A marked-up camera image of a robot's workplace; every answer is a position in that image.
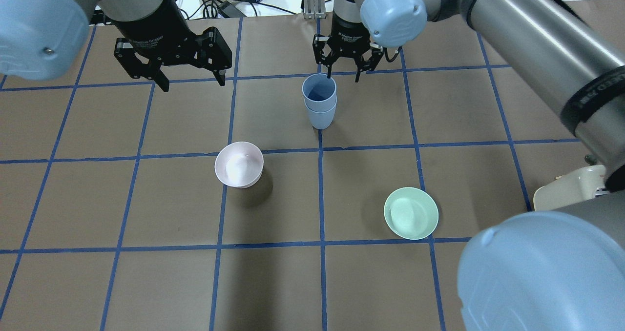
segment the blue joint cap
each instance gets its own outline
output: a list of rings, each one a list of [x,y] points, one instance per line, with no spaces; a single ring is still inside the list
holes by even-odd
[[[377,44],[392,48],[423,31],[428,11],[423,0],[364,0],[360,17]]]

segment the green bowl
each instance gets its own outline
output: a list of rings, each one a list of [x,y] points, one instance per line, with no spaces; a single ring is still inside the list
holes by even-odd
[[[384,219],[394,233],[408,240],[428,237],[438,225],[438,207],[419,188],[397,189],[384,203]]]

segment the stacked cups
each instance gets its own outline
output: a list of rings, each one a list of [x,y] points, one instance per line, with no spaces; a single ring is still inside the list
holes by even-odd
[[[336,111],[336,82],[323,73],[308,76],[302,85],[308,118],[316,129],[332,124]]]

